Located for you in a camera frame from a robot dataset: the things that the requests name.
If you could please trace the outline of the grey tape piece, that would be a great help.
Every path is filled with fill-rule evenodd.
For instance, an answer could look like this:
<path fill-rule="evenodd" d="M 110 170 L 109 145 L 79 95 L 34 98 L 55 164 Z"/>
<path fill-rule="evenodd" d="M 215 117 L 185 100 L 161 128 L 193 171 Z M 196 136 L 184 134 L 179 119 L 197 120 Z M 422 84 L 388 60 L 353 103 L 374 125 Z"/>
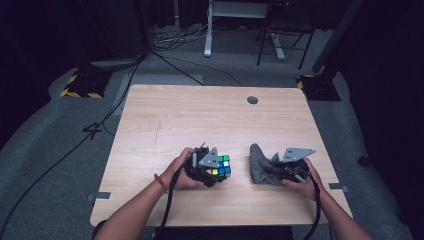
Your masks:
<path fill-rule="evenodd" d="M 350 192 L 349 187 L 341 183 L 329 183 L 329 187 L 331 190 L 342 190 L 344 193 Z"/>
<path fill-rule="evenodd" d="M 108 200 L 110 196 L 110 192 L 89 193 L 86 200 L 90 202 L 95 202 L 96 200 Z"/>

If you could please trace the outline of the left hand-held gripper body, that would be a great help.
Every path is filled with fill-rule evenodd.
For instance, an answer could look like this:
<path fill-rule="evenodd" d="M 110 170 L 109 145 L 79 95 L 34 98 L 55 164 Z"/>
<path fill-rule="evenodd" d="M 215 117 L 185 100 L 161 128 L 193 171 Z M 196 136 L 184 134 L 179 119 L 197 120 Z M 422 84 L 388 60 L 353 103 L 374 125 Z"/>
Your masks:
<path fill-rule="evenodd" d="M 187 176 L 202 182 L 207 187 L 213 187 L 219 180 L 217 176 L 209 173 L 209 170 L 217 170 L 218 168 L 217 149 L 209 149 L 208 147 L 196 148 L 184 164 Z"/>

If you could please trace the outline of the multicoloured puzzle cube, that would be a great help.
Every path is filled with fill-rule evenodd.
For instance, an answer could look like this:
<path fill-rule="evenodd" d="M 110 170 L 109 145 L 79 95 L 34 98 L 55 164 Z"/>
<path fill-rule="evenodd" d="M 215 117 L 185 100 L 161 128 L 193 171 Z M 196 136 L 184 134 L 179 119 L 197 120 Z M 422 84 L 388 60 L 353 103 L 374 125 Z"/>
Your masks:
<path fill-rule="evenodd" d="M 218 167 L 211 170 L 213 176 L 225 176 L 231 175 L 230 157 L 223 155 L 218 157 Z"/>

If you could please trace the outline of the person's left hand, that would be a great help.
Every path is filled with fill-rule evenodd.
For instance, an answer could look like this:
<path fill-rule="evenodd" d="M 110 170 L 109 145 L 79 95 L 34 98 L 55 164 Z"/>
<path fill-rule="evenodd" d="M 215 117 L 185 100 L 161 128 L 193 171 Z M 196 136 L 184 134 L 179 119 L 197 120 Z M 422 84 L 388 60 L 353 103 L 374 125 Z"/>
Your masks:
<path fill-rule="evenodd" d="M 185 160 L 194 152 L 192 148 L 186 147 L 181 154 L 176 157 L 160 175 L 161 180 L 169 189 L 173 186 L 176 190 L 181 189 L 200 189 L 204 184 L 200 181 L 193 180 L 187 176 L 183 164 Z"/>

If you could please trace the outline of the person's right hand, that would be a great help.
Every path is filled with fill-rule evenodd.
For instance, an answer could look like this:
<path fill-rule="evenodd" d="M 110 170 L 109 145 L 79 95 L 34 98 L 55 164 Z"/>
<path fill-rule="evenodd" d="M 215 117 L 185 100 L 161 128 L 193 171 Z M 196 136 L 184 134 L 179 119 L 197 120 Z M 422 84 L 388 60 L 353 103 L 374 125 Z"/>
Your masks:
<path fill-rule="evenodd" d="M 312 178 L 308 177 L 305 181 L 305 183 L 296 183 L 287 179 L 282 180 L 282 184 L 292 190 L 298 191 L 302 196 L 315 201 L 315 186 L 318 186 L 319 189 L 323 188 L 323 184 L 321 181 L 321 178 L 312 165 L 311 161 L 308 158 L 305 158 L 304 161 L 306 162 L 309 171 L 312 175 Z"/>

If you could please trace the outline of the black yellow striped stand base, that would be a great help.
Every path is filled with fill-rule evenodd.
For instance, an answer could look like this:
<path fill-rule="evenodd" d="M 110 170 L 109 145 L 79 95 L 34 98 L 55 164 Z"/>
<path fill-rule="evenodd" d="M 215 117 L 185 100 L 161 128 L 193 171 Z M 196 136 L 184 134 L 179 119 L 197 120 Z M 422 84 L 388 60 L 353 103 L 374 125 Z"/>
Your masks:
<path fill-rule="evenodd" d="M 60 96 L 101 99 L 105 95 L 111 76 L 112 73 L 107 71 L 92 73 L 75 71 Z"/>
<path fill-rule="evenodd" d="M 341 101 L 333 82 L 323 80 L 321 76 L 299 75 L 296 77 L 296 86 L 304 93 L 308 101 Z"/>

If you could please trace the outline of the black metal chair frame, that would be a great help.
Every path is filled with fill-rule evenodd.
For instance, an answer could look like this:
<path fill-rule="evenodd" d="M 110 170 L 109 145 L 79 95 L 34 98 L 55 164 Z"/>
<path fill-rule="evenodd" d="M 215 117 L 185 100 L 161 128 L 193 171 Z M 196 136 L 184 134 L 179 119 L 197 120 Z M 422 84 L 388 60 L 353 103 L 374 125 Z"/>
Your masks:
<path fill-rule="evenodd" d="M 263 26 L 256 37 L 260 42 L 256 65 L 260 65 L 266 36 L 277 37 L 283 34 L 297 36 L 291 48 L 303 52 L 298 66 L 301 69 L 320 15 L 321 11 L 309 0 L 271 0 L 266 8 Z"/>

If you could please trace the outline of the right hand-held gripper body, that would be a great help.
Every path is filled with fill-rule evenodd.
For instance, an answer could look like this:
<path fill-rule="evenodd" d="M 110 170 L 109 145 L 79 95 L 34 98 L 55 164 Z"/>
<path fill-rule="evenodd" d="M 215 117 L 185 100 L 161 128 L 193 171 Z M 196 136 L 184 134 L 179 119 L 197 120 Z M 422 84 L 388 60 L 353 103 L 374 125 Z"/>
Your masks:
<path fill-rule="evenodd" d="M 316 152 L 315 149 L 308 148 L 287 148 L 276 164 L 277 169 L 284 171 L 282 179 L 288 179 L 297 183 L 305 183 L 309 173 L 309 168 L 304 158 Z"/>

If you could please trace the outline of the person's dark clothing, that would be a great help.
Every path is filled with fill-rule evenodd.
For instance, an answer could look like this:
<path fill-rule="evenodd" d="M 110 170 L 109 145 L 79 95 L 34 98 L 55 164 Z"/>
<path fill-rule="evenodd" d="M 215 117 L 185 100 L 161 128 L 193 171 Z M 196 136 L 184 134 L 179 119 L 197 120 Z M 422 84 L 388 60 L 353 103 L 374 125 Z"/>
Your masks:
<path fill-rule="evenodd" d="M 294 240 L 289 226 L 166 227 L 159 240 Z"/>

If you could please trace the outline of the grey fuzzy cloth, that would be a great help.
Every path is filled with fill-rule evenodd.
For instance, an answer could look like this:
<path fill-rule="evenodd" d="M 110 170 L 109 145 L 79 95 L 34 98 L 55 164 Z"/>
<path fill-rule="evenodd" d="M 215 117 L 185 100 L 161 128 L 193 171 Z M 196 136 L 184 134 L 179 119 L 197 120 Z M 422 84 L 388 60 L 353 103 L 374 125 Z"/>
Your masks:
<path fill-rule="evenodd" d="M 276 164 L 278 162 L 271 162 L 270 160 L 271 159 L 268 159 L 264 155 L 258 144 L 254 143 L 250 146 L 249 167 L 251 181 L 254 184 L 275 186 L 283 185 L 282 179 L 279 176 L 265 172 L 265 169 L 277 169 Z"/>

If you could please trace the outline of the slanted grey metal pole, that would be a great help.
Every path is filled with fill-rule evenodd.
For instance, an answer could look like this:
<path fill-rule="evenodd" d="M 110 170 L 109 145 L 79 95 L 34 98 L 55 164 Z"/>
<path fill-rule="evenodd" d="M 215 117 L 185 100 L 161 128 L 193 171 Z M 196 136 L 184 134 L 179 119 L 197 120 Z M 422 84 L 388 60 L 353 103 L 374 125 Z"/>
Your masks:
<path fill-rule="evenodd" d="M 337 27 L 335 28 L 332 36 L 329 38 L 327 44 L 313 64 L 311 70 L 314 73 L 319 73 L 321 69 L 327 64 L 331 55 L 335 52 L 337 44 L 341 40 L 345 31 L 348 29 L 352 20 L 355 18 L 355 15 L 359 11 L 363 2 L 364 0 L 352 0 Z"/>

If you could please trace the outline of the white desk frame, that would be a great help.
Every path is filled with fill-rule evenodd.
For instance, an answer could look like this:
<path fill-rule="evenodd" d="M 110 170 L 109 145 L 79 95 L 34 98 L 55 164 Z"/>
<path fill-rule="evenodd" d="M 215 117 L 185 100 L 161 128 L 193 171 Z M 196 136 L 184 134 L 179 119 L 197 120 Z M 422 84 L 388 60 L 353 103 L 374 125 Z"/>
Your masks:
<path fill-rule="evenodd" d="M 264 19 L 266 14 L 266 3 L 229 2 L 225 0 L 208 0 L 207 11 L 207 33 L 203 55 L 212 55 L 213 29 L 212 24 L 215 17 L 236 17 Z"/>

